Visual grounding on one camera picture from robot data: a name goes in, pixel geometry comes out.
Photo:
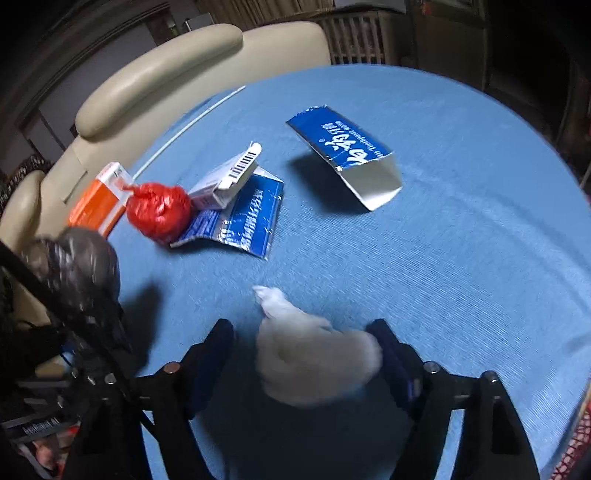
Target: white fluffy object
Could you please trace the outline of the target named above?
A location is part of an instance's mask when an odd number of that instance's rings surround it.
[[[265,318],[256,338],[256,367],[265,392],[297,407],[314,406],[367,383],[382,365],[367,332],[332,329],[294,307],[279,288],[254,287]]]

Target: white cable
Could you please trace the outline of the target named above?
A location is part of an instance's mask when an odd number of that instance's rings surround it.
[[[166,150],[170,144],[172,142],[174,142],[178,137],[180,137],[183,133],[185,133],[189,128],[191,128],[194,124],[196,124],[197,122],[199,122],[204,116],[206,116],[209,112],[211,112],[215,107],[221,105],[223,102],[225,102],[226,100],[228,100],[229,98],[233,97],[234,95],[236,95],[238,92],[243,91],[246,88],[246,85],[242,85],[240,88],[237,88],[236,90],[234,90],[231,93],[228,93],[224,98],[222,98],[220,101],[214,103],[211,107],[209,107],[207,110],[205,110],[203,113],[201,113],[200,115],[196,116],[193,120],[191,120],[187,125],[185,125],[184,127],[182,127],[181,130],[179,130],[177,133],[175,133],[173,135],[172,138],[170,138],[164,145],[162,145],[162,147],[160,147],[156,153],[154,155],[152,155],[148,161],[146,163],[144,163],[141,168],[134,174],[134,176],[132,177],[134,179],[134,181],[145,171],[146,168],[148,168],[152,162],[154,160],[156,160],[156,158],[164,151]]]
[[[589,180],[589,175],[591,175],[591,161],[589,162],[589,166],[587,167],[587,170],[585,171],[585,175],[583,175],[583,179],[581,180],[581,183],[579,184],[579,187],[581,187],[582,189],[585,188],[585,185],[587,184],[587,180]]]

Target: red net bag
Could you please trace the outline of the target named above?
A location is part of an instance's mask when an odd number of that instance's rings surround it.
[[[574,464],[591,447],[591,403],[587,403],[583,416],[573,432],[566,452],[556,466],[550,480],[567,480]]]

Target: round table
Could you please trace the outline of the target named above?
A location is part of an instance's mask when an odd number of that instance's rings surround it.
[[[220,99],[183,116],[138,160]],[[367,212],[285,124],[329,105],[390,146],[403,188]],[[479,376],[494,369],[548,477],[591,363],[591,219],[556,152],[520,117],[465,85],[397,67],[333,66],[248,85],[174,141],[140,181],[186,189],[263,146],[285,181],[268,260],[214,242],[173,251],[123,219],[109,240],[121,301],[144,354],[140,373],[182,358],[219,317],[238,340],[193,422],[218,479],[387,479],[411,427],[380,377],[331,405],[299,410],[262,392],[254,369],[262,313],[251,287],[279,287],[338,329],[385,318],[424,360]],[[438,478],[459,439],[453,416]],[[166,478],[146,435],[154,478]]]

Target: metal screw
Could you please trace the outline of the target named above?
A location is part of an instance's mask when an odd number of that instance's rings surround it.
[[[115,378],[115,376],[113,374],[105,375],[105,383],[107,385],[113,385],[116,382],[117,382],[117,379]]]
[[[164,365],[163,370],[168,374],[175,374],[181,370],[181,364],[178,362],[168,362],[166,365]]]
[[[430,374],[436,374],[441,370],[441,367],[437,362],[425,362],[423,368]]]
[[[487,370],[486,372],[484,372],[484,377],[490,383],[495,383],[499,381],[499,375],[497,375],[496,372],[493,372],[493,370]]]

